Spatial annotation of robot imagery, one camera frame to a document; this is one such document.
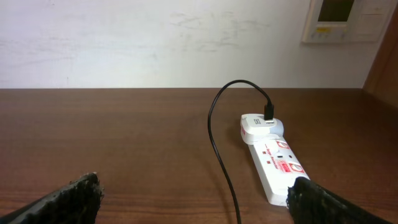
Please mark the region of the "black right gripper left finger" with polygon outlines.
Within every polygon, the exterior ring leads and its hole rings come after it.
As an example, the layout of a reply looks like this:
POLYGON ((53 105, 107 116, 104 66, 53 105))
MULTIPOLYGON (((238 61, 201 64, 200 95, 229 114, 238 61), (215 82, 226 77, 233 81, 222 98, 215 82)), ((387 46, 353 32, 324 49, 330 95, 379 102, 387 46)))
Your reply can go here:
POLYGON ((1 217, 3 224, 94 224, 104 197, 95 172, 1 217))

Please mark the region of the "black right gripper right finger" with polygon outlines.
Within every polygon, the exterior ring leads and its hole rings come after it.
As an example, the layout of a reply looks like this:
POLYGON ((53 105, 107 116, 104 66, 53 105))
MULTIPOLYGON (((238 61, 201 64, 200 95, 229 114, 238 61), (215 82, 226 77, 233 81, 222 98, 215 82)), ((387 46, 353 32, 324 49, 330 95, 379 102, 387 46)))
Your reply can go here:
POLYGON ((295 224, 390 224, 304 177, 288 188, 286 202, 295 224))

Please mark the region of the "white USB wall charger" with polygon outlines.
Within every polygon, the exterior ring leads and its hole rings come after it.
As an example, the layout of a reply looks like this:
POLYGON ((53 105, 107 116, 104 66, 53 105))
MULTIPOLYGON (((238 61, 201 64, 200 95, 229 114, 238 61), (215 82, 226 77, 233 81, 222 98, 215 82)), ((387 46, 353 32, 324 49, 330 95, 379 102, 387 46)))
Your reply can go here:
POLYGON ((263 114, 243 114, 241 116, 241 137, 248 145, 264 139, 279 139, 284 135, 282 121, 273 118, 265 120, 263 114))

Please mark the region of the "white power strip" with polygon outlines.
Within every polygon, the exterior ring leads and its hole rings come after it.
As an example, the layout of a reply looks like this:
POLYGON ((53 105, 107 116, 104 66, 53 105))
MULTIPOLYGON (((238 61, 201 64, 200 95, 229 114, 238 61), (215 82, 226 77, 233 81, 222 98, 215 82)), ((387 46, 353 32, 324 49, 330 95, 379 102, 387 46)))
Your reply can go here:
POLYGON ((248 147, 268 202, 285 207, 296 178, 309 178, 301 163, 284 138, 262 139, 248 147))

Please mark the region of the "beige wall control panel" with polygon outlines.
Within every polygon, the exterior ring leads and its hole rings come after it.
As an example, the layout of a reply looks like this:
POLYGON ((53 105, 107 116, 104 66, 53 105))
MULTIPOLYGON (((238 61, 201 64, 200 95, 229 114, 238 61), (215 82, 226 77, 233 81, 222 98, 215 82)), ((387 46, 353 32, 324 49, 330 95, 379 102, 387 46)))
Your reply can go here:
POLYGON ((377 42, 396 6, 395 0, 311 0, 302 42, 377 42))

